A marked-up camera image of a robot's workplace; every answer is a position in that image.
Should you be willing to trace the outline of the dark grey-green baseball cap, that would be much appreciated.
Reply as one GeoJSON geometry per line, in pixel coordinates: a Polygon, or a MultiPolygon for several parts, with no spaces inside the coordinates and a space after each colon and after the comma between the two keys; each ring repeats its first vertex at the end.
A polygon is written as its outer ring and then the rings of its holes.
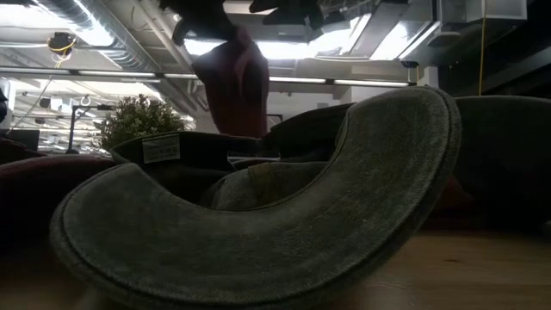
{"type": "Polygon", "coordinates": [[[455,178],[492,228],[535,231],[551,220],[551,99],[455,99],[462,141],[455,178]]]}

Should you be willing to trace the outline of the maroon baseball cap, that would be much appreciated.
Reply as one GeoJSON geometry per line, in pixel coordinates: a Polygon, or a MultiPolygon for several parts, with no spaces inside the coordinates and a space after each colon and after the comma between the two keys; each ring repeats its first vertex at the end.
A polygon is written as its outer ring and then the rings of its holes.
{"type": "Polygon", "coordinates": [[[203,82],[214,124],[222,134],[262,138],[268,131],[268,60],[238,27],[227,42],[202,54],[192,64],[203,82]]]}
{"type": "Polygon", "coordinates": [[[46,155],[0,138],[0,252],[46,235],[63,198],[114,165],[94,155],[46,155]]]}
{"type": "Polygon", "coordinates": [[[473,197],[451,177],[435,206],[436,211],[452,211],[468,208],[474,202],[473,197]]]}

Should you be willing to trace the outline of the black metal stand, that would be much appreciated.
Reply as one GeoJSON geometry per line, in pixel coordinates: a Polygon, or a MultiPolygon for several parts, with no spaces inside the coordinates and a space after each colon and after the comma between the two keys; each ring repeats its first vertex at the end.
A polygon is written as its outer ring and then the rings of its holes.
{"type": "Polygon", "coordinates": [[[91,109],[96,109],[98,111],[107,111],[111,112],[115,110],[115,107],[113,105],[107,105],[107,104],[97,104],[97,105],[84,105],[84,104],[78,104],[73,105],[71,107],[71,122],[70,122],[70,129],[69,129],[69,140],[68,140],[68,146],[67,150],[65,151],[66,154],[76,154],[77,150],[73,148],[74,144],[74,137],[75,133],[77,132],[76,129],[76,123],[80,121],[84,115],[86,115],[91,109]]]}

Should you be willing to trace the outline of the black computer monitor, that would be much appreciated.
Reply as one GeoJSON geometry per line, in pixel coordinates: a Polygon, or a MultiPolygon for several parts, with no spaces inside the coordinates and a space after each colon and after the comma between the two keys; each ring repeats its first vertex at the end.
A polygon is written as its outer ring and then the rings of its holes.
{"type": "Polygon", "coordinates": [[[39,130],[14,129],[6,133],[6,137],[10,140],[25,145],[28,149],[37,151],[40,141],[39,130]]]}

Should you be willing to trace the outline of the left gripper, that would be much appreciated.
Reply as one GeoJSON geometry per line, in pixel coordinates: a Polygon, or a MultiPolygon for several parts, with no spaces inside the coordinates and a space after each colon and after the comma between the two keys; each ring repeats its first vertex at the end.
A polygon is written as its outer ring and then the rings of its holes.
{"type": "Polygon", "coordinates": [[[238,32],[216,0],[159,0],[159,8],[172,10],[179,16],[178,23],[207,25],[209,36],[216,39],[232,40],[238,32]]]}

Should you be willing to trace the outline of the green potted plant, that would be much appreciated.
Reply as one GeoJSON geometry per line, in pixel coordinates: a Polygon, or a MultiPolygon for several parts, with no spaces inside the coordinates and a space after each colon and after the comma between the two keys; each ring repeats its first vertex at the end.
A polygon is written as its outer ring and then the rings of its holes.
{"type": "Polygon", "coordinates": [[[99,125],[99,130],[102,149],[110,150],[135,138],[187,128],[170,102],[139,94],[123,97],[99,125]]]}

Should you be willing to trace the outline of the long ceiling light bar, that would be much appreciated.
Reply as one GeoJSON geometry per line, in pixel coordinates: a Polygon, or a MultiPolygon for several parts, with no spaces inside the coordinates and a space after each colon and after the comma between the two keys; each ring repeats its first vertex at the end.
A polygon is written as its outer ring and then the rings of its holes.
{"type": "MultiPolygon", "coordinates": [[[[82,80],[95,80],[99,78],[120,79],[124,82],[153,82],[159,83],[161,79],[197,80],[198,77],[192,73],[166,73],[166,72],[140,72],[140,71],[95,71],[78,69],[39,68],[39,67],[16,67],[0,66],[0,75],[8,77],[54,77],[69,79],[77,77],[82,80]]],[[[283,77],[270,76],[270,82],[282,84],[323,84],[336,86],[357,86],[357,87],[381,87],[381,88],[403,88],[413,86],[412,82],[395,82],[379,80],[358,80],[358,79],[335,79],[315,77],[283,77]]]]}

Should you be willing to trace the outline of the light grey baseball cap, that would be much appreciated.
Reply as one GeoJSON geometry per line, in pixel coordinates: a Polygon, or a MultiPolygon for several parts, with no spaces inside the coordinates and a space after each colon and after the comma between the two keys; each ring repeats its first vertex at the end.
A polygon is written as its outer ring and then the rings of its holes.
{"type": "Polygon", "coordinates": [[[139,310],[294,310],[372,273],[418,230],[461,144],[455,100],[430,87],[352,105],[305,187],[244,211],[171,194],[136,164],[77,186],[56,208],[59,260],[139,310]]]}

